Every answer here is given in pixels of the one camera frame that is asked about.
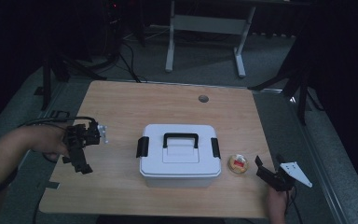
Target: gray floor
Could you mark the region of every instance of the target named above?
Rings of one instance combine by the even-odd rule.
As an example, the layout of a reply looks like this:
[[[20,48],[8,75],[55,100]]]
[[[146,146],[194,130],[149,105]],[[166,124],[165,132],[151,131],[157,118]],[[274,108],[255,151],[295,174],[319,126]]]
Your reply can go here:
[[[187,40],[191,35],[180,34]],[[132,37],[126,38],[134,50],[134,71],[149,82],[185,83],[196,85],[247,87],[274,77],[282,60],[294,42],[293,38],[252,35],[242,54],[247,77],[239,78],[235,69],[232,48],[239,39],[232,36],[219,42],[188,42],[178,38],[173,71],[165,73],[168,37],[157,35],[140,47]],[[122,54],[131,61],[130,50],[123,46]],[[131,81],[122,61],[101,72],[109,80]],[[13,96],[0,115],[0,136],[27,119],[44,117],[50,110],[59,109],[76,114],[87,87],[88,78],[73,75],[68,83],[54,83],[54,101],[47,111],[40,111],[42,99],[34,96],[41,85],[41,70],[36,71]],[[281,89],[284,81],[271,86]],[[276,91],[255,92],[255,102],[272,155],[281,153],[288,161],[297,161],[313,183],[311,189],[297,183],[296,203],[304,223],[358,223],[358,177],[324,112],[308,105],[307,126],[296,119],[296,104]],[[54,164],[38,153],[30,152],[7,195],[0,223],[32,223],[34,209],[48,184]],[[94,223],[97,216],[43,214],[38,212],[36,223]],[[266,219],[252,219],[268,223]],[[249,223],[229,218],[227,224]],[[293,206],[287,223],[299,223]]]

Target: red label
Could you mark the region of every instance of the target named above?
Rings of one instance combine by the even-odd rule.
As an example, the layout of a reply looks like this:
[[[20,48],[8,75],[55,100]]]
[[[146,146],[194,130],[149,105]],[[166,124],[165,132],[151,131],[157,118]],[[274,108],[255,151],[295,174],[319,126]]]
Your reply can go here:
[[[240,162],[240,161],[234,161],[234,165],[238,165],[240,167],[243,167],[245,164],[243,162]]]

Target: white metal frame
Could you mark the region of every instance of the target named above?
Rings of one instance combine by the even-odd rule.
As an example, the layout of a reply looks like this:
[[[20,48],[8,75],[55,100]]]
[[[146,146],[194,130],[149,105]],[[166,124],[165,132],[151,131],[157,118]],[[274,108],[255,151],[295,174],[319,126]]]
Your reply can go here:
[[[234,48],[234,57],[237,63],[239,77],[245,77],[245,68],[242,60],[242,50],[245,44],[246,36],[252,24],[252,18],[255,14],[255,7],[251,7],[246,20],[222,19],[211,17],[197,17],[187,15],[175,15],[175,1],[171,1],[171,21],[170,21],[170,44],[168,46],[167,62],[165,71],[171,72],[173,67],[173,53],[175,49],[173,35],[175,30],[188,30],[209,32],[218,34],[241,35],[240,44]]]

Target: box lid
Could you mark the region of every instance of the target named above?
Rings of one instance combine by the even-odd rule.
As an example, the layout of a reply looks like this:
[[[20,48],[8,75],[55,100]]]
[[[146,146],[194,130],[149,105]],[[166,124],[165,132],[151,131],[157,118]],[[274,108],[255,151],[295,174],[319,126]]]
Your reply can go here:
[[[210,125],[149,124],[138,142],[144,176],[218,176],[221,172],[216,133]]]

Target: white desk leg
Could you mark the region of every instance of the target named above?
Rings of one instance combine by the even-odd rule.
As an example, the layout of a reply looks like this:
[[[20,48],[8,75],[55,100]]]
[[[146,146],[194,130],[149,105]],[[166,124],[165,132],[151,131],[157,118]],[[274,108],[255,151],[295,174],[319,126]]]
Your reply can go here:
[[[240,77],[246,76],[241,53],[242,53],[243,45],[245,44],[246,37],[248,36],[254,14],[255,14],[255,7],[251,7],[251,9],[249,10],[248,18],[246,19],[246,23],[243,26],[243,31],[241,34],[241,42],[237,48],[234,48],[235,62],[237,63],[238,76]]]
[[[168,52],[167,52],[167,62],[165,63],[165,71],[171,72],[173,68],[173,53],[175,49],[175,44],[173,43],[173,33],[174,33],[174,19],[175,19],[175,12],[174,12],[175,3],[171,1],[171,21],[170,21],[170,43],[168,45]]]

